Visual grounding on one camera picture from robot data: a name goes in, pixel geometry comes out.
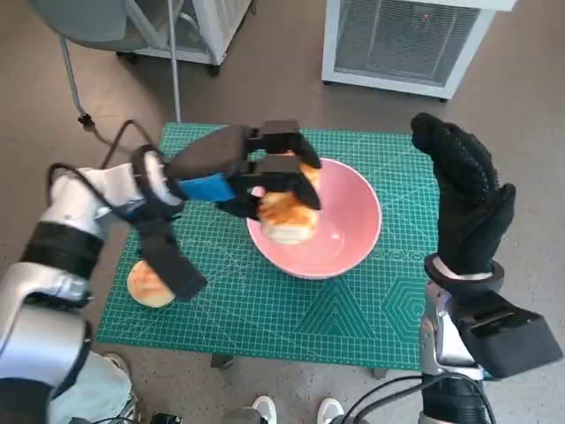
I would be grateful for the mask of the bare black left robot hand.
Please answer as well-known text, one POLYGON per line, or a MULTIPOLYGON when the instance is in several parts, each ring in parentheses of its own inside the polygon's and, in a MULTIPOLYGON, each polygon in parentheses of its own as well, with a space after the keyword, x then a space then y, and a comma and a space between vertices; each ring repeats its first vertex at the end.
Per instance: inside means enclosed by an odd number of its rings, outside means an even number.
POLYGON ((320 198, 301 167, 321 161, 294 119, 267 121, 258 128, 228 125, 201 137, 175 155, 165 175, 185 200, 213 202, 237 217, 258 220, 259 186, 290 193, 299 203, 321 209, 320 198))

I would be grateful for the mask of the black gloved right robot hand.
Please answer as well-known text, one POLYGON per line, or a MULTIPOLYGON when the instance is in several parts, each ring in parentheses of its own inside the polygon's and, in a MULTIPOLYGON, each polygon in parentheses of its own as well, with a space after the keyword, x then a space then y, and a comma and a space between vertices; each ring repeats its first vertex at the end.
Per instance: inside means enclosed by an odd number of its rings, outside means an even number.
POLYGON ((515 214, 516 187, 498 181, 478 138, 457 125, 419 113, 412 143, 428 155, 440 189, 437 254, 459 276, 486 274, 515 214))

